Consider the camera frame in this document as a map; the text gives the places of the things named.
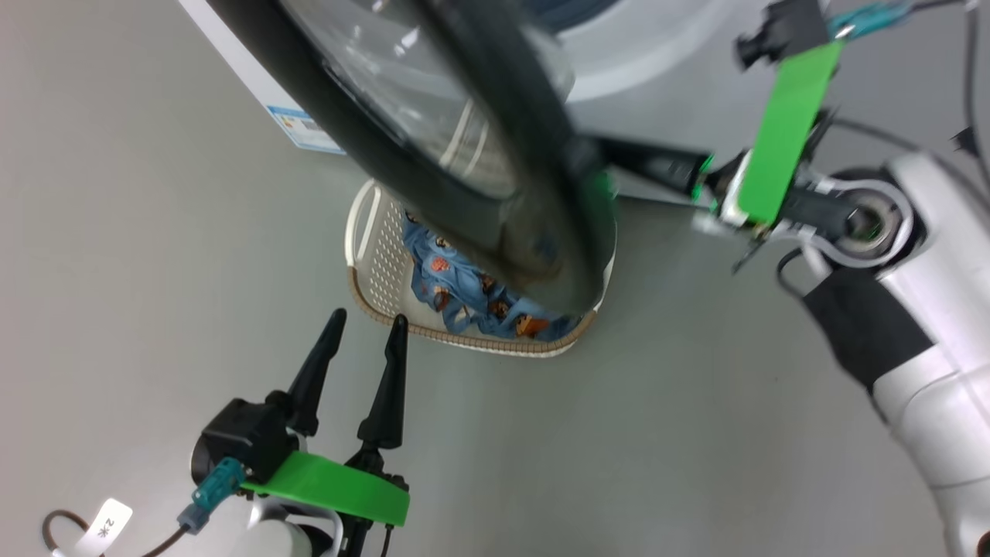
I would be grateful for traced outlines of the blue energy label sticker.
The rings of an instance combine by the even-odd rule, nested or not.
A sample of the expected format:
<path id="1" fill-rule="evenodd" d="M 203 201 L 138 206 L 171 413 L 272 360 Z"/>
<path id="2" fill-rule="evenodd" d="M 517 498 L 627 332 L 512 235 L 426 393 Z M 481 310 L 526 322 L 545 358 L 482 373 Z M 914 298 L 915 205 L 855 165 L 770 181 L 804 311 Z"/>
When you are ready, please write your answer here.
<path id="1" fill-rule="evenodd" d="M 346 155 L 346 152 L 306 112 L 279 106 L 266 106 L 266 109 L 297 148 Z"/>

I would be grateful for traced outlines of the cream perforated laundry basket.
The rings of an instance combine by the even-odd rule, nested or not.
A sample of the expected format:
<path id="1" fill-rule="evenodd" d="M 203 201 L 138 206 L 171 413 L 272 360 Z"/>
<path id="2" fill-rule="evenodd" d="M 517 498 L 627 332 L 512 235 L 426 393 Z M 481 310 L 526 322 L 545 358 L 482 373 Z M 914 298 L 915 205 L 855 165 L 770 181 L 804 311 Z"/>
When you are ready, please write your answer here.
<path id="1" fill-rule="evenodd" d="M 580 318 L 572 332 L 549 343 L 501 339 L 474 326 L 463 333 L 450 333 L 441 314 L 418 300 L 411 289 L 414 263 L 403 242 L 404 219 L 400 203 L 375 179 L 365 181 L 350 205 L 343 244 L 347 278 L 351 296 L 372 320 L 390 327 L 394 317 L 402 314 L 409 322 L 411 337 L 469 351 L 538 359 L 568 351 L 594 324 L 601 304 Z"/>

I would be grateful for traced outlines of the black round glass washer door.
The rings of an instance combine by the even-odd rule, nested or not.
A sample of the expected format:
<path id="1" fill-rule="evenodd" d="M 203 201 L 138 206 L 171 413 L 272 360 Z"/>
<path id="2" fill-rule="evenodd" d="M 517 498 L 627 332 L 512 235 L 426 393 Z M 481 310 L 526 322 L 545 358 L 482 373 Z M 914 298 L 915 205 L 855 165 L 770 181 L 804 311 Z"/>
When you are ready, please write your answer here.
<path id="1" fill-rule="evenodd" d="M 542 307 L 607 288 L 614 211 L 554 38 L 519 0 L 207 0 L 364 172 Z"/>

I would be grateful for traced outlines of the white front-load washing machine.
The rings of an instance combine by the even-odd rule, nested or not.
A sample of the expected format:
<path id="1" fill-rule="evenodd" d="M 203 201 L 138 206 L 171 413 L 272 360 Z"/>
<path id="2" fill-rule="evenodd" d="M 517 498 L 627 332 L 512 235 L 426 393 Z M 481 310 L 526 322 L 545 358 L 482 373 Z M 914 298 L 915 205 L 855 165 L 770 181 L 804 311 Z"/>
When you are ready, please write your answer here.
<path id="1" fill-rule="evenodd" d="M 710 152 L 720 166 L 752 142 L 770 68 L 740 70 L 733 41 L 770 0 L 516 0 L 558 40 L 579 126 Z"/>

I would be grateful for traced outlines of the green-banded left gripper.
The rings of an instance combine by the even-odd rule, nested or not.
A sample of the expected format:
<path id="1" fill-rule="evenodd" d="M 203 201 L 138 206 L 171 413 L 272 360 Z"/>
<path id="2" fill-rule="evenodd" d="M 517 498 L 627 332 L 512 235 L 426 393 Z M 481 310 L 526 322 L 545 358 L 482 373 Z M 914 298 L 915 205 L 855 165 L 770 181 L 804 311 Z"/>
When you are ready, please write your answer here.
<path id="1" fill-rule="evenodd" d="M 319 428 L 318 410 L 329 363 L 347 323 L 344 308 L 333 310 L 288 391 L 288 427 L 305 437 Z M 359 440 L 377 450 L 402 446 L 409 321 L 394 317 L 386 364 Z M 266 484 L 246 483 L 254 495 L 241 557 L 360 557 L 372 525 L 403 528 L 411 498 L 399 476 L 379 476 L 325 457 L 294 452 Z"/>

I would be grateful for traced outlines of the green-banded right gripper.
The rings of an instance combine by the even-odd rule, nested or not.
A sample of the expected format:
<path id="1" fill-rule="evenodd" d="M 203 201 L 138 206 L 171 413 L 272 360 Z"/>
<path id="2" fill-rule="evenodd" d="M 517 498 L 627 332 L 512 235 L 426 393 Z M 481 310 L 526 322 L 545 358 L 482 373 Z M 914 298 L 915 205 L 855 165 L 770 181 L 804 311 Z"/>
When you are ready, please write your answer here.
<path id="1" fill-rule="evenodd" d="M 721 197 L 700 179 L 713 159 L 710 152 L 628 138 L 596 136 L 594 140 L 609 166 L 671 193 L 692 193 L 694 207 L 722 222 L 735 227 L 771 227 L 781 218 L 787 191 L 844 47 L 843 42 L 830 42 L 779 63 L 752 148 L 729 174 L 727 193 Z"/>

